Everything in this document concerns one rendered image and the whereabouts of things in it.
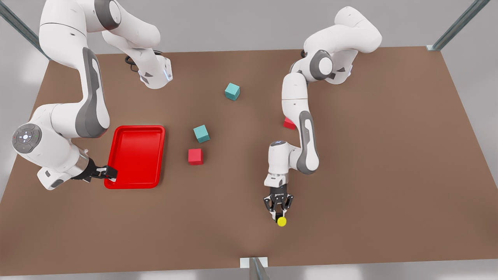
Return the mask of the red rectangular tray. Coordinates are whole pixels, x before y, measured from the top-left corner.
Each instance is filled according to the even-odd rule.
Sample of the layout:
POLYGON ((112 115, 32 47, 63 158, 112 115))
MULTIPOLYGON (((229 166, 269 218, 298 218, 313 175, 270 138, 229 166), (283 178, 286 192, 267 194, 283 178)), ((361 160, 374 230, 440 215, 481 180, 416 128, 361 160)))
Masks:
POLYGON ((151 189, 160 182, 165 128, 161 125, 119 126, 114 131, 108 166, 117 170, 107 189, 151 189))

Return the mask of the teal cube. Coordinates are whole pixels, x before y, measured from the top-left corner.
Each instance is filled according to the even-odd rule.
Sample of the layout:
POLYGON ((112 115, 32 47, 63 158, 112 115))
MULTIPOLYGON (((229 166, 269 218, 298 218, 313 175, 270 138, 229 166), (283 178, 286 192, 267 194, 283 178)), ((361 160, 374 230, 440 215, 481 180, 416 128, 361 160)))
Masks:
POLYGON ((203 143, 203 142, 210 140, 210 136, 209 136, 209 133, 208 133, 205 125, 195 127, 193 129, 193 131, 194 131, 196 139, 199 143, 203 143))
POLYGON ((238 96, 240 94, 240 86, 235 85, 233 83, 229 83, 224 91, 225 97, 236 101, 238 99, 238 96))

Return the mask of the silver frame post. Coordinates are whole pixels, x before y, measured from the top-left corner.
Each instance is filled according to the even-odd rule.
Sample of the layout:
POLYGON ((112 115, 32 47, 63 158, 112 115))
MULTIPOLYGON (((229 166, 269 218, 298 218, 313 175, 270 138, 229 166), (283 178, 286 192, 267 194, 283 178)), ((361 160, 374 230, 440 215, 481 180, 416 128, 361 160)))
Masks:
POLYGON ((474 0, 434 44, 426 46, 427 51, 441 51, 490 1, 474 0))
POLYGON ((22 21, 2 0, 0 0, 0 16, 19 34, 21 34, 35 49, 43 54, 49 61, 51 58, 45 54, 39 44, 39 37, 22 21))
POLYGON ((240 268, 249 269, 249 280, 270 280, 265 268, 268 268, 268 257, 242 257, 240 268))

